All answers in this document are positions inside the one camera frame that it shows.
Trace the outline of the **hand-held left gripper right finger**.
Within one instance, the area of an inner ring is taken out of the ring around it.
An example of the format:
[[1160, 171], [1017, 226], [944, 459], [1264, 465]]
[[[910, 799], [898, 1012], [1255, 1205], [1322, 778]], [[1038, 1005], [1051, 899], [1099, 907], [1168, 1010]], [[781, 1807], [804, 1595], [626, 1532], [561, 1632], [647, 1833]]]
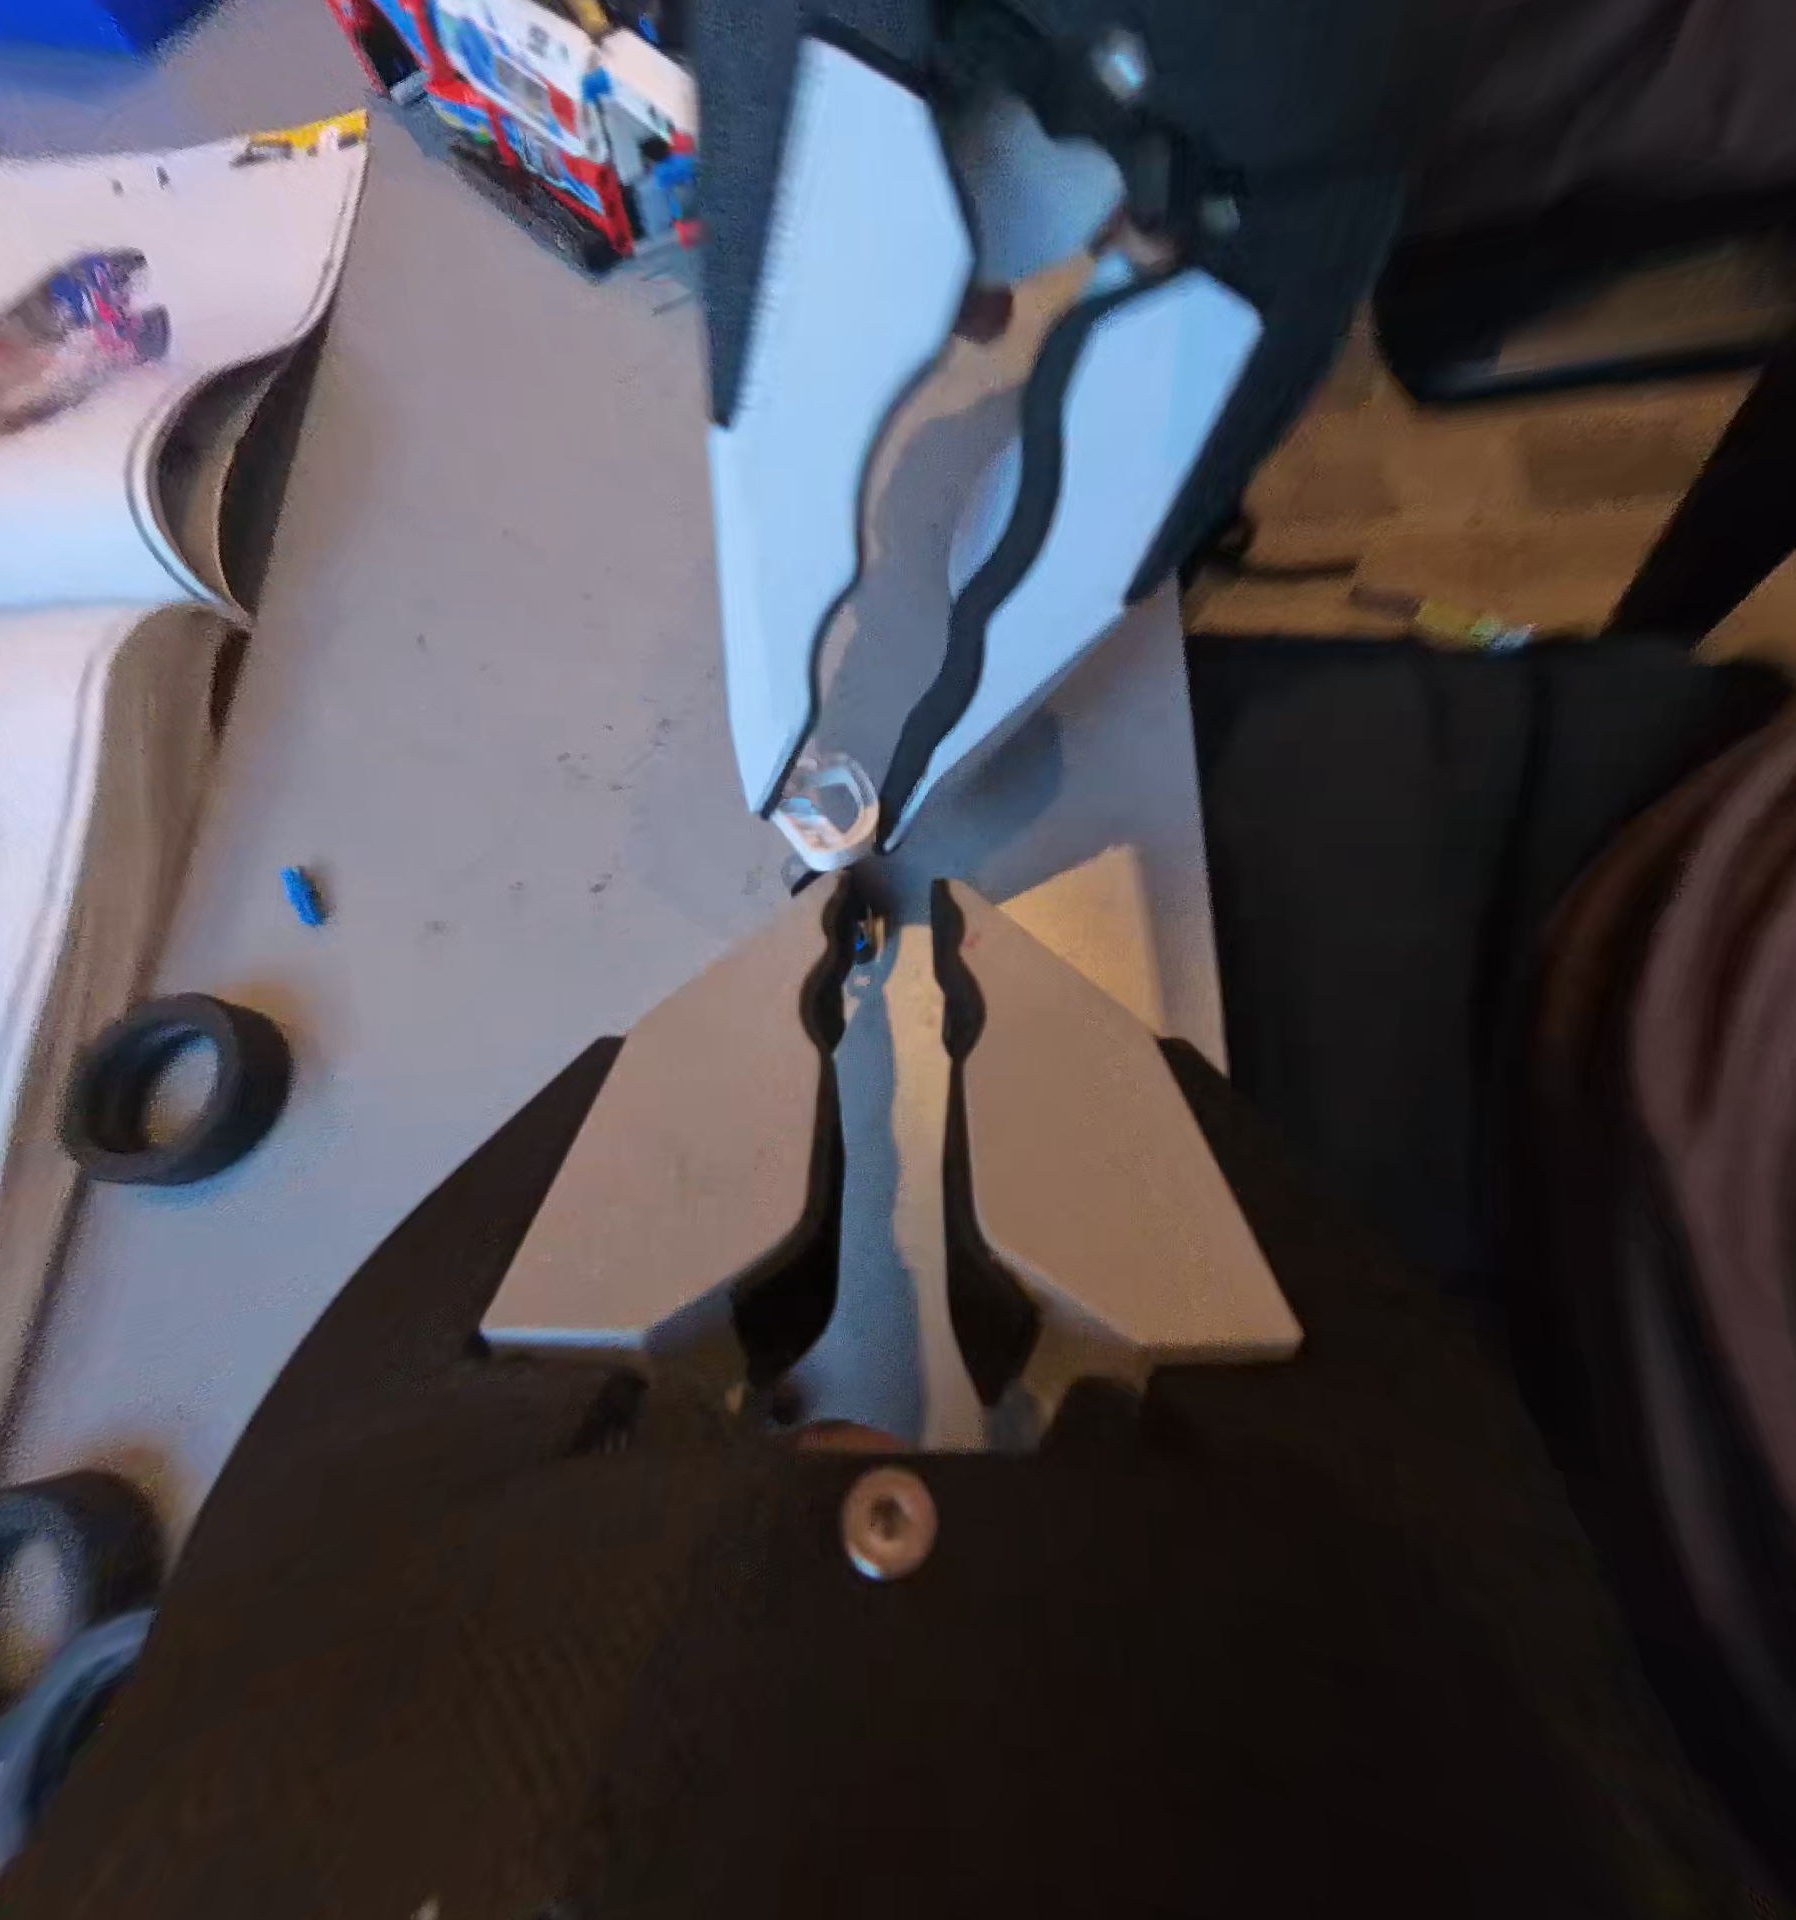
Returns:
[[963, 879], [932, 879], [931, 935], [948, 1317], [980, 1404], [1294, 1359], [1297, 1316], [1151, 1027]]

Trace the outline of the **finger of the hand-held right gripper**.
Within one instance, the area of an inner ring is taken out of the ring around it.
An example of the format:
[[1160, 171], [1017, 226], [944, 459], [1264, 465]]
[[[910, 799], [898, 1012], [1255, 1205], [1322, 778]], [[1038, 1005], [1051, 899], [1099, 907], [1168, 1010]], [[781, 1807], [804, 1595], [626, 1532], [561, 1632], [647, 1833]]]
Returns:
[[959, 559], [940, 667], [880, 784], [884, 848], [1143, 594], [1138, 576], [1259, 339], [1203, 271], [1070, 306], [1022, 388], [1000, 504]]
[[972, 267], [931, 103], [802, 38], [736, 391], [709, 430], [727, 719], [757, 818], [813, 734], [820, 644], [863, 572], [869, 459]]

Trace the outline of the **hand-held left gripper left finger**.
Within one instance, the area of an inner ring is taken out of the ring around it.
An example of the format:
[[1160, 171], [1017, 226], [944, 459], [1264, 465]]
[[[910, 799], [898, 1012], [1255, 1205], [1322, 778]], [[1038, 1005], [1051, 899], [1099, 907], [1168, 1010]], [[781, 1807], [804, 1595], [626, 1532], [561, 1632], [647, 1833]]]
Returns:
[[484, 1347], [770, 1389], [837, 1304], [851, 879], [813, 879], [620, 1042]]

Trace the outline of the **white curved frame brick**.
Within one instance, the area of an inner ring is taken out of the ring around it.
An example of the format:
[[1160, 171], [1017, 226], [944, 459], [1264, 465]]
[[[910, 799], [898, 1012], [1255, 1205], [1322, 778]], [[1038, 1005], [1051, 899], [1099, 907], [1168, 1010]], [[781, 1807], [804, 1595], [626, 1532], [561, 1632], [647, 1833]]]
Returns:
[[880, 799], [854, 756], [804, 749], [781, 784], [769, 822], [789, 856], [781, 868], [786, 896], [822, 876], [845, 873], [877, 851]]

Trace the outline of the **person's right forearm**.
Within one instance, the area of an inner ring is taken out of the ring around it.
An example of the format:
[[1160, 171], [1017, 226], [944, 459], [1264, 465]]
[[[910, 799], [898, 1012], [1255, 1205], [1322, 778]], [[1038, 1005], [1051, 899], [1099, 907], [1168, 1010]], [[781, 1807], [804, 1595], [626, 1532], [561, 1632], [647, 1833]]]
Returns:
[[1796, 2], [1457, 5], [1406, 232], [1796, 188]]

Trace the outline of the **grey desk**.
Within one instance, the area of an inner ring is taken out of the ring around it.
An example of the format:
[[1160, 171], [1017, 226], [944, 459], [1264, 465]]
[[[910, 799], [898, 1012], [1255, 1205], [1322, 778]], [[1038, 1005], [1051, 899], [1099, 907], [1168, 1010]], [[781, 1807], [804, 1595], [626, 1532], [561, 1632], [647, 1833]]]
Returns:
[[[179, 1539], [383, 1235], [785, 904], [781, 838], [730, 752], [704, 465], [693, 302], [652, 271], [574, 276], [377, 114], [154, 985], [282, 1021], [292, 1101], [207, 1188], [85, 1197], [0, 1485], [102, 1466]], [[285, 865], [329, 924], [293, 920]], [[981, 1411], [940, 1285], [935, 876], [1219, 1057], [1172, 590], [935, 797], [880, 873], [889, 972], [846, 985], [845, 1264], [794, 1390], [963, 1447]]]

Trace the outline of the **red white toy car model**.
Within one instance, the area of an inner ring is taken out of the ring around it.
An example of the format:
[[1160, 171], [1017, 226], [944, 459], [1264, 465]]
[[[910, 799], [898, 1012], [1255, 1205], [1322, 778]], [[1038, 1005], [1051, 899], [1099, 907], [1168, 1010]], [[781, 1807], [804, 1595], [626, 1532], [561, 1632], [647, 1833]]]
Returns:
[[587, 279], [700, 241], [688, 2], [329, 2], [407, 130]]

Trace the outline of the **person's black pants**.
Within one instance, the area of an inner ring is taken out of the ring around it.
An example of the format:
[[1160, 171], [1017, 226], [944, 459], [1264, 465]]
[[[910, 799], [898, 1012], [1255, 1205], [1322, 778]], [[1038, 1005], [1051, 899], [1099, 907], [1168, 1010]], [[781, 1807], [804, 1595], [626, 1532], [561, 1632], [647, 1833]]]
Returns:
[[1796, 679], [1668, 639], [1194, 635], [1185, 668], [1233, 1081], [1332, 1201], [1488, 1299], [1546, 924]]

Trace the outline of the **black metal leg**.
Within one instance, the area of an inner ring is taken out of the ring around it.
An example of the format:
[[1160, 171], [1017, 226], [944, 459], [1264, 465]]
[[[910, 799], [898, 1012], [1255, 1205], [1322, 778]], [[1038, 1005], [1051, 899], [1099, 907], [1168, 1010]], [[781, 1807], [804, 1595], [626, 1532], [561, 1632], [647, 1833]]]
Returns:
[[1604, 622], [1693, 649], [1796, 551], [1796, 326]]

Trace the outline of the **person's brown shirt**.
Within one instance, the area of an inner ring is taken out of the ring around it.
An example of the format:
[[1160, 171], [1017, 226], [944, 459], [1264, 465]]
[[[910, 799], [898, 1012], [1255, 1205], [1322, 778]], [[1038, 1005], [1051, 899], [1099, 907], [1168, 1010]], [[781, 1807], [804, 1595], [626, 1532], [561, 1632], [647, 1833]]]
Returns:
[[1513, 1302], [1654, 1687], [1796, 1898], [1796, 702], [1546, 937]]

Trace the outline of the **open instruction booklet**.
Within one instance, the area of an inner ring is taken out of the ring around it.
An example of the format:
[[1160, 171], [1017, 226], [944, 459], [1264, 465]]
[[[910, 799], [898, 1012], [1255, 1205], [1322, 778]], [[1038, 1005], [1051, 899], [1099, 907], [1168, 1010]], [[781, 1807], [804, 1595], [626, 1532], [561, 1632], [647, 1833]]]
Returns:
[[222, 510], [336, 293], [370, 117], [0, 159], [0, 1174], [93, 807], [103, 683], [151, 614], [249, 618]]

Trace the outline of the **blue plastic bin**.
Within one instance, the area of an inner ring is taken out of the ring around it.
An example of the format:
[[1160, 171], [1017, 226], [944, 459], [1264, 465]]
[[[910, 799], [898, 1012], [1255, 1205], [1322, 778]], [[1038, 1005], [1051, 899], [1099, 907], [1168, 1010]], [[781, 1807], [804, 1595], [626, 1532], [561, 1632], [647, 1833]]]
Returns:
[[214, 2], [0, 2], [0, 46], [143, 56]]

